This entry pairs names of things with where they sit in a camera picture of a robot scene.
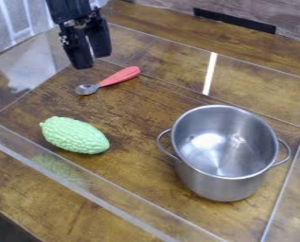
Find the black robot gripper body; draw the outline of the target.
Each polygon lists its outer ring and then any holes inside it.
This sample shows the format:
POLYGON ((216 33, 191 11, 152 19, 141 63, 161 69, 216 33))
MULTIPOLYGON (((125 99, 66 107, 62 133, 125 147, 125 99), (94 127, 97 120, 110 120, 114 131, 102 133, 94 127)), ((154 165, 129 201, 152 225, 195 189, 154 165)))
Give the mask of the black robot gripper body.
POLYGON ((89 0, 46 0, 54 23, 62 32, 85 28, 90 32, 104 29, 101 9, 89 0))

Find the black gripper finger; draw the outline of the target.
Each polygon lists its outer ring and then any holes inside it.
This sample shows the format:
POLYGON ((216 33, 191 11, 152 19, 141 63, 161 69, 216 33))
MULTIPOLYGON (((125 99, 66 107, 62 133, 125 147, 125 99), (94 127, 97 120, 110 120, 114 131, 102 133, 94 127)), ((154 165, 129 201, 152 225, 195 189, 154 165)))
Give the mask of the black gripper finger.
POLYGON ((88 28, 88 37, 97 58, 108 57, 112 54, 112 41, 106 19, 93 21, 88 28))
POLYGON ((89 43, 82 30, 67 27, 61 30, 59 40, 63 50, 77 69, 88 69, 93 66, 93 57, 89 43))

